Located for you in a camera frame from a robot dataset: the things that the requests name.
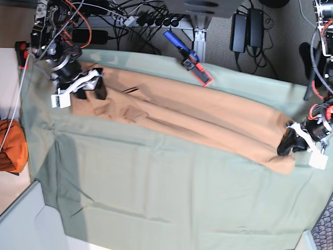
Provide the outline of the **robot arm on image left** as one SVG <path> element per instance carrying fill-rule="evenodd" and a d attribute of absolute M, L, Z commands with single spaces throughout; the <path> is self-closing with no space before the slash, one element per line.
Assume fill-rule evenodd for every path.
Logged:
<path fill-rule="evenodd" d="M 52 95 L 58 107 L 62 100 L 74 95 L 86 99 L 92 91 L 97 99 L 104 100 L 107 90 L 103 82 L 103 70 L 84 70 L 78 62 L 82 47 L 73 45 L 67 32 L 78 19 L 86 21 L 86 1 L 38 1 L 31 37 L 31 53 L 36 62 L 44 60 L 50 67 L 51 80 L 56 87 Z"/>

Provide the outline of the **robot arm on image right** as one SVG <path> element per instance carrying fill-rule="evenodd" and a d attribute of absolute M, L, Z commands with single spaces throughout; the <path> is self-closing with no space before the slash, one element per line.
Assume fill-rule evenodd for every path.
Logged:
<path fill-rule="evenodd" d="M 317 142 L 321 144 L 319 155 L 324 156 L 332 137 L 332 1 L 313 1 L 313 6 L 316 26 L 304 64 L 309 81 L 303 100 L 314 94 L 321 103 L 312 105 L 301 122 L 286 123 L 287 132 L 277 148 L 279 156 L 314 152 Z"/>

